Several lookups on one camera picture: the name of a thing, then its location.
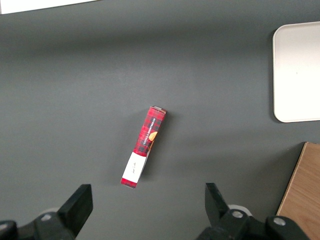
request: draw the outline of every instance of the white label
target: white label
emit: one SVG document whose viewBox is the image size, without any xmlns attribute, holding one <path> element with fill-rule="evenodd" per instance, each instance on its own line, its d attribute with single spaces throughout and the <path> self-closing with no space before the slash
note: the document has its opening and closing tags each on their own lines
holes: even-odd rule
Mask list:
<svg viewBox="0 0 320 240">
<path fill-rule="evenodd" d="M 145 156 L 140 156 L 133 152 L 125 167 L 122 178 L 137 183 L 144 169 L 146 161 L 147 158 Z"/>
</svg>

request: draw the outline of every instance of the screw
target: screw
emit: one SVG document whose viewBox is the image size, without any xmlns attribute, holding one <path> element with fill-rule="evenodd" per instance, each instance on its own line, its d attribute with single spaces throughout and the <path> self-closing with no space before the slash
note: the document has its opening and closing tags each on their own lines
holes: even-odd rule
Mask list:
<svg viewBox="0 0 320 240">
<path fill-rule="evenodd" d="M 280 225 L 280 226 L 286 225 L 286 221 L 283 220 L 283 219 L 280 218 L 280 217 L 275 217 L 275 218 L 273 219 L 273 222 L 274 222 L 275 224 L 277 224 L 277 225 Z"/>
<path fill-rule="evenodd" d="M 46 214 L 46 215 L 44 215 L 42 218 L 41 218 L 41 221 L 47 221 L 47 220 L 49 220 L 49 219 L 51 219 L 51 215 L 50 214 Z"/>
<path fill-rule="evenodd" d="M 239 211 L 233 211 L 232 216 L 234 216 L 237 219 L 241 219 L 244 215 Z"/>
<path fill-rule="evenodd" d="M 8 227 L 7 223 L 1 224 L 0 225 L 0 231 L 5 230 Z"/>
</svg>

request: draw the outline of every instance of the red plaid box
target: red plaid box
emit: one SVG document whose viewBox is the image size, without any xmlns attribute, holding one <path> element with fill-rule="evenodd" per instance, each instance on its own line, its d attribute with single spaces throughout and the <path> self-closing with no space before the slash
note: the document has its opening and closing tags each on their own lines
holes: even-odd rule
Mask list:
<svg viewBox="0 0 320 240">
<path fill-rule="evenodd" d="M 145 167 L 149 152 L 154 144 L 160 125 L 165 119 L 166 113 L 166 110 L 158 106 L 150 107 L 133 152 L 124 170 L 121 184 L 133 189 L 136 188 L 137 182 Z"/>
</svg>

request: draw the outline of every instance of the tartan pattern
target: tartan pattern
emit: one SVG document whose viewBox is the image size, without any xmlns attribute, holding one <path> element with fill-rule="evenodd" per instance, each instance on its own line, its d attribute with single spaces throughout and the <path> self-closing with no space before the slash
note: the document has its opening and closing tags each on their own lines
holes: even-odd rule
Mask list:
<svg viewBox="0 0 320 240">
<path fill-rule="evenodd" d="M 121 178 L 121 184 L 128 186 L 129 188 L 135 189 L 137 186 L 136 182 L 129 181 L 128 179 Z"/>
<path fill-rule="evenodd" d="M 150 150 L 150 147 L 152 145 L 152 142 L 154 141 L 154 140 L 151 141 L 149 139 L 149 136 L 153 132 L 157 132 L 159 130 L 159 127 L 165 118 L 166 112 L 167 111 L 164 109 L 158 110 L 154 107 L 149 108 L 149 111 L 142 125 L 139 137 L 133 149 L 134 153 L 143 157 L 147 156 L 148 151 Z"/>
</svg>

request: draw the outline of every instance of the white paper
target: white paper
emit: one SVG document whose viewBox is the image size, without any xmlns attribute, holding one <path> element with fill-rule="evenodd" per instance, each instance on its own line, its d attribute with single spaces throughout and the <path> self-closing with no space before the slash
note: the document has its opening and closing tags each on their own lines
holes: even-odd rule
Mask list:
<svg viewBox="0 0 320 240">
<path fill-rule="evenodd" d="M 132 153 L 122 178 L 137 183 L 146 164 L 147 157 Z"/>
<path fill-rule="evenodd" d="M 0 0 L 0 13 L 10 14 L 97 0 Z"/>
</svg>

